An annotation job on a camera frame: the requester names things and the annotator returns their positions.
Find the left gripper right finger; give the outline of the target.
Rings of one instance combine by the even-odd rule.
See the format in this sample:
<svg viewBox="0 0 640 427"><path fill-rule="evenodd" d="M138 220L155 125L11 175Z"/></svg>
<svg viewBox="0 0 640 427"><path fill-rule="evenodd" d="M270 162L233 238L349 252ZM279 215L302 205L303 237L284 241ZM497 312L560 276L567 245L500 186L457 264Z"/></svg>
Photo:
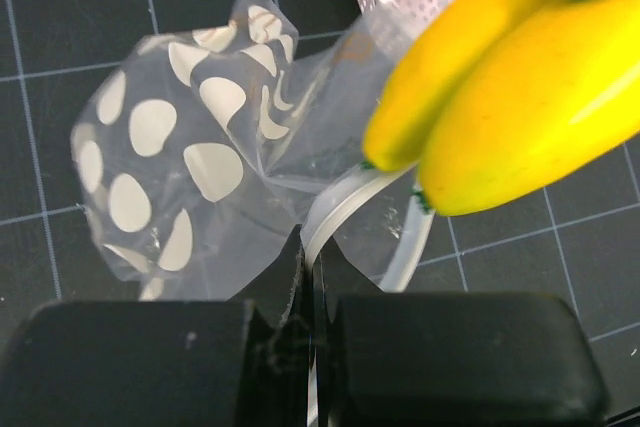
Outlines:
<svg viewBox="0 0 640 427"><path fill-rule="evenodd" d="M560 298L385 293L340 253L312 269L318 426L602 426L609 394Z"/></svg>

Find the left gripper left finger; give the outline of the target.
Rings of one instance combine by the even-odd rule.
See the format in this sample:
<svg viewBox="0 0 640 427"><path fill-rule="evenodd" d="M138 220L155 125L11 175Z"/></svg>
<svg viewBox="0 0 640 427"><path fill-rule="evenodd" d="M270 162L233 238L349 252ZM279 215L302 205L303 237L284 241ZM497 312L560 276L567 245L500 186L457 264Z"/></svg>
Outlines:
<svg viewBox="0 0 640 427"><path fill-rule="evenodd" d="M5 426L302 426L300 233L227 301L36 310L1 359Z"/></svg>

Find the polka dot zip bag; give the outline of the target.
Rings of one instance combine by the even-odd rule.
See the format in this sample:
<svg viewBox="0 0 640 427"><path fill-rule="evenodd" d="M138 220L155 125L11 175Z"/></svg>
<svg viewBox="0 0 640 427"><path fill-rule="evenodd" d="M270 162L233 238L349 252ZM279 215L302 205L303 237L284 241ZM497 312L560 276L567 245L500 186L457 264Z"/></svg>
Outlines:
<svg viewBox="0 0 640 427"><path fill-rule="evenodd" d="M386 4L298 58L273 2L237 0L225 26L142 39L70 138L113 274L144 300L227 299L300 226L305 264L335 241L382 290L405 290L433 215L413 169L376 170L361 142L416 34Z"/></svg>

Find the yellow banana bunch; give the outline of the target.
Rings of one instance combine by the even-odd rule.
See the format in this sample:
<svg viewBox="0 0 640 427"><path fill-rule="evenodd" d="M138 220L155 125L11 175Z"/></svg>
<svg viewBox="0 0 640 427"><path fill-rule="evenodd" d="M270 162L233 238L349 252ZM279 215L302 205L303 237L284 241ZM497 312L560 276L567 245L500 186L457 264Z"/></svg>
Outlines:
<svg viewBox="0 0 640 427"><path fill-rule="evenodd" d="M454 0L411 45L363 138L444 216L554 183L639 131L639 0Z"/></svg>

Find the black grid mat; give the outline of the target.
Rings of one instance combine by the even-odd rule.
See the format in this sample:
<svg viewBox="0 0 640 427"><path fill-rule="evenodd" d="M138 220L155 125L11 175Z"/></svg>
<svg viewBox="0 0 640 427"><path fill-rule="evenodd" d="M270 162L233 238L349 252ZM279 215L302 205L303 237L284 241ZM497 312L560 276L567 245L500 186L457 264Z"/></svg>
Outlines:
<svg viewBox="0 0 640 427"><path fill-rule="evenodd" d="M223 24L234 0L1 0L1 333L54 299L129 297L89 239L69 134L90 95L152 33ZM316 52L356 0L273 0ZM545 290L596 345L639 342L639 144L542 193L435 220L412 284Z"/></svg>

